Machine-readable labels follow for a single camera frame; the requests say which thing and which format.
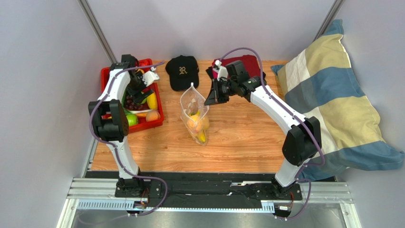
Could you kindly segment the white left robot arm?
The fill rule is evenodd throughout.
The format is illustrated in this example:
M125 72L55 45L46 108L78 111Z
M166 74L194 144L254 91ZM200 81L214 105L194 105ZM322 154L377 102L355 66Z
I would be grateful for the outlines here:
M128 54L122 55L119 63L109 68L109 77L101 96L88 104L89 128L93 137L108 146L118 165L119 190L144 188L143 176L132 157L127 136L129 123L121 103L127 91L141 92L159 80L156 68L163 63L140 65Z

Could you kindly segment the green apple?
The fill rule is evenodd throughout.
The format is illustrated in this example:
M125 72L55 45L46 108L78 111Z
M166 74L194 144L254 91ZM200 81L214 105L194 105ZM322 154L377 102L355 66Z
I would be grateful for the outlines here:
M138 125L139 123L138 117L135 114L127 114L126 118L130 127Z

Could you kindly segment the yellow banana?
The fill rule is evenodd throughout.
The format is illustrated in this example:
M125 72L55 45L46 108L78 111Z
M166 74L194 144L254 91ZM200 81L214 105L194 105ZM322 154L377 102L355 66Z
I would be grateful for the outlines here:
M205 143L206 142L205 130L209 128L209 121L206 117L201 118L199 115L200 111L198 111L197 114L193 115L193 118L197 123L196 126L197 138L201 143Z

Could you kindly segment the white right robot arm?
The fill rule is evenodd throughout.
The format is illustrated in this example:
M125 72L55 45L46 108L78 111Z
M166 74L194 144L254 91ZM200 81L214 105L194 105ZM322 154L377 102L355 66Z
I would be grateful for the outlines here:
M289 187L297 180L303 166L308 165L316 153L322 152L319 120L316 117L306 118L295 111L258 76L242 80L214 78L205 104L223 104L232 95L243 97L259 107L285 133L282 147L284 161L273 183L278 187Z

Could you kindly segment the clear polka dot zip bag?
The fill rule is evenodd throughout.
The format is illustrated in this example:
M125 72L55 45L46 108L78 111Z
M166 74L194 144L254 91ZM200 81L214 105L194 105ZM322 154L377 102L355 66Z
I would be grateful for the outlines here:
M181 120L190 136L202 146L208 143L207 134L210 128L209 106L204 104L205 101L206 99L197 91L193 82L180 97Z

